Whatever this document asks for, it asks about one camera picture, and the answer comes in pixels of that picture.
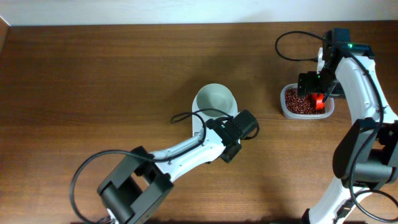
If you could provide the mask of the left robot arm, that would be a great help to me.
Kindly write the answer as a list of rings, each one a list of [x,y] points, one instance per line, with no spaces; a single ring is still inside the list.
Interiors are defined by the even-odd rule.
[[[236,116],[201,119],[201,127],[180,144],[147,152],[139,146],[100,183],[97,193],[111,223],[145,223],[190,170],[218,158],[231,162],[241,141],[259,132],[256,118],[243,110]]]

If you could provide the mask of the orange measuring scoop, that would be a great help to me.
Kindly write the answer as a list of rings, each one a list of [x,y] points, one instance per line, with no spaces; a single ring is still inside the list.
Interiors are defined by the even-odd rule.
[[[325,102],[323,101],[324,94],[314,93],[312,95],[313,102],[316,110],[323,110],[325,108]]]

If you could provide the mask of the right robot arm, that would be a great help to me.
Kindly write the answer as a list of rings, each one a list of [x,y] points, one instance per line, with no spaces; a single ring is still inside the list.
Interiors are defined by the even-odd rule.
[[[343,223],[360,201],[380,194],[397,180],[397,115],[377,80],[369,45],[355,44],[349,30],[329,30],[322,38],[315,72],[301,73],[298,95],[345,98],[352,126],[333,155],[334,178],[302,223]]]

